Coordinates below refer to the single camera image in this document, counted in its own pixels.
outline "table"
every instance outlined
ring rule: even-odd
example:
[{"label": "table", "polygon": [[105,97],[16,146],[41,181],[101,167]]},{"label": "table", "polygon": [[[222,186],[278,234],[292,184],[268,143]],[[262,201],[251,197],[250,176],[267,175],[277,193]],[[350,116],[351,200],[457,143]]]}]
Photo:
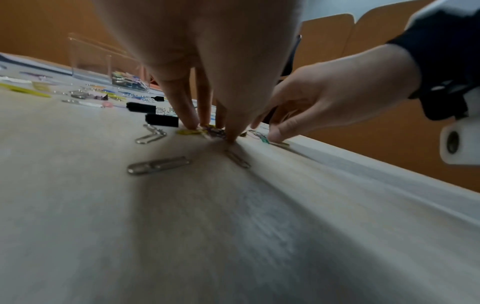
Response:
[{"label": "table", "polygon": [[479,302],[478,193],[302,136],[239,138],[243,169],[143,123],[0,90],[1,303]]}]

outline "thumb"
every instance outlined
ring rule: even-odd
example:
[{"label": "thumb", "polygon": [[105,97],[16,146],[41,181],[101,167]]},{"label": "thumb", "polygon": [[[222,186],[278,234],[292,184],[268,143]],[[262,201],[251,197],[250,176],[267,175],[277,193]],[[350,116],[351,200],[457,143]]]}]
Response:
[{"label": "thumb", "polygon": [[312,131],[316,128],[315,116],[314,109],[309,108],[278,125],[271,125],[267,138],[271,142],[282,142],[290,137]]}]

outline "black sleeve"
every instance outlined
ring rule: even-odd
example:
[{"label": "black sleeve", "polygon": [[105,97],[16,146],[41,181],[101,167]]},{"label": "black sleeve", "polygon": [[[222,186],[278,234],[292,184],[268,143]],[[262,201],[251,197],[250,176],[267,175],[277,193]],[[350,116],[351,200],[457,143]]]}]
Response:
[{"label": "black sleeve", "polygon": [[463,94],[480,85],[480,11],[467,17],[437,12],[388,44],[406,49],[420,69],[421,86],[410,98],[420,98],[428,118],[467,111]]}]

